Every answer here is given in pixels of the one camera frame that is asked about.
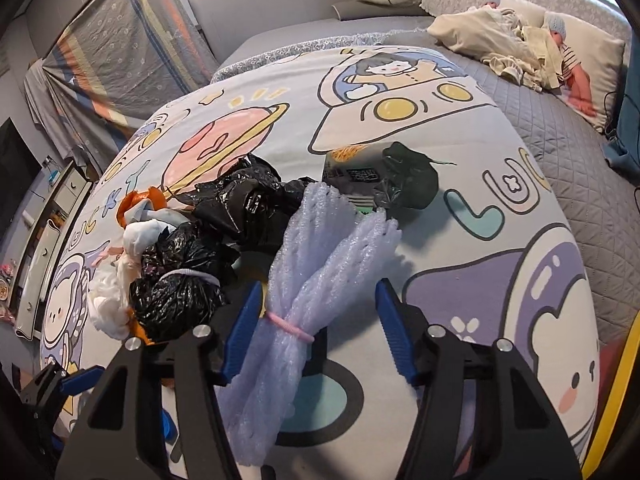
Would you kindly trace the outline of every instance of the beige blanket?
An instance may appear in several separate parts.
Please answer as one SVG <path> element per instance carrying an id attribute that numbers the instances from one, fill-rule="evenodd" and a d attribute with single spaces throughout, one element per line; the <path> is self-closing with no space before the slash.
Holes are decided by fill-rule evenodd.
<path id="1" fill-rule="evenodd" d="M 437 17 L 427 32 L 449 50 L 473 57 L 498 76 L 542 91 L 559 88 L 562 59 L 548 30 L 521 27 L 511 9 L 470 9 Z"/>

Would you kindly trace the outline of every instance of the drawer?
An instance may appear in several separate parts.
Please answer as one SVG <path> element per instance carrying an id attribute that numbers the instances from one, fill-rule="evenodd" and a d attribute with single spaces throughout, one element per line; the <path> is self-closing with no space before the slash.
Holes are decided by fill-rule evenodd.
<path id="1" fill-rule="evenodd" d="M 77 199 L 78 197 L 74 195 L 67 186 L 60 186 L 53 200 L 55 200 L 58 207 L 68 215 L 74 208 Z"/>
<path id="2" fill-rule="evenodd" d="M 80 195 L 84 184 L 86 184 L 86 180 L 76 170 L 71 170 L 66 176 L 65 187 L 76 197 Z"/>
<path id="3" fill-rule="evenodd" d="M 40 289 L 59 236 L 60 231 L 53 222 L 47 221 L 27 271 L 27 280 L 24 282 L 18 315 L 15 318 L 15 332 L 27 339 L 33 338 L 33 324 L 40 301 Z"/>

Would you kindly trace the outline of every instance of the cartoon bedding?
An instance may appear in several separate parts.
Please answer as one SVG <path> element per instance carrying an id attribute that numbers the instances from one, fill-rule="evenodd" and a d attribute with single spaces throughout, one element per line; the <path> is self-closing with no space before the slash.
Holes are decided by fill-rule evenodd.
<path id="1" fill-rule="evenodd" d="M 54 277 L 41 359 L 68 370 L 107 365 L 120 342 L 87 321 L 90 263 L 121 235 L 118 202 L 149 186 L 172 194 L 215 179 L 254 152 L 283 180 L 319 180 L 324 155 L 398 140 L 428 155 L 440 189 L 422 211 L 400 210 L 398 261 L 386 269 L 402 298 L 464 340 L 512 340 L 584 459 L 598 397 L 598 335 L 580 253 L 556 198 L 513 127 L 478 83 L 434 50 L 374 46 L 291 56 L 175 100 L 112 162 L 76 221 Z M 370 297 L 310 347 L 266 463 L 277 477 L 393 478 L 417 413 L 395 370 Z M 460 459 L 469 453 L 468 384 Z M 165 389 L 167 410 L 175 416 Z M 73 427 L 85 398 L 70 399 Z M 172 470 L 184 475 L 178 449 Z M 243 468 L 245 478 L 258 478 Z"/>

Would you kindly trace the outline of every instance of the gray quilted bedspread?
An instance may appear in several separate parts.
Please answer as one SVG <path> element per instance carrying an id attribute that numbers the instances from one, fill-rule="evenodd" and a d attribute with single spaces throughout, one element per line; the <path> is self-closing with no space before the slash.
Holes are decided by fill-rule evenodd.
<path id="1" fill-rule="evenodd" d="M 600 340 L 626 336 L 640 306 L 640 214 L 634 186 L 608 167 L 604 140 L 551 94 L 498 78 L 488 67 L 406 32 L 385 44 L 435 48 L 475 78 L 536 157 L 574 232 L 593 293 Z"/>

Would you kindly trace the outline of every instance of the television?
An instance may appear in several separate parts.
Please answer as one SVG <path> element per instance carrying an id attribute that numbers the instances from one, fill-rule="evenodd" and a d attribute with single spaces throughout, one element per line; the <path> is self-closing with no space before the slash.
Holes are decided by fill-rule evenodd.
<path id="1" fill-rule="evenodd" d="M 4 237 L 20 203 L 41 167 L 11 119 L 0 126 L 0 238 Z"/>

